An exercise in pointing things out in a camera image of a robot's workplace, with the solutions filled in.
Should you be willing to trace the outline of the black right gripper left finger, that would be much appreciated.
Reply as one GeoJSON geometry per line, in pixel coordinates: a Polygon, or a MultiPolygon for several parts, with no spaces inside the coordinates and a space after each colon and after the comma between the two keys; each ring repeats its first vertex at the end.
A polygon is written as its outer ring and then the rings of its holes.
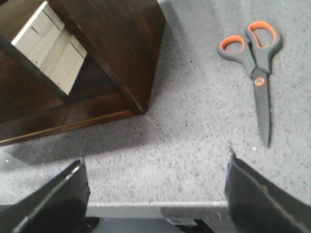
{"type": "Polygon", "coordinates": [[[76,233],[86,215],[89,186],[84,160],[71,163],[31,195],[0,213],[2,233],[76,233]]]}

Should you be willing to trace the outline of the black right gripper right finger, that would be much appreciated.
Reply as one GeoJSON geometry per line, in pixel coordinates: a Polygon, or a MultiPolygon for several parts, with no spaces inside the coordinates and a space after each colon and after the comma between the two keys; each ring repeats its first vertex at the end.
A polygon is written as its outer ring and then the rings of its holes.
{"type": "Polygon", "coordinates": [[[309,233],[311,207],[288,194],[231,152],[225,197],[239,233],[309,233]]]}

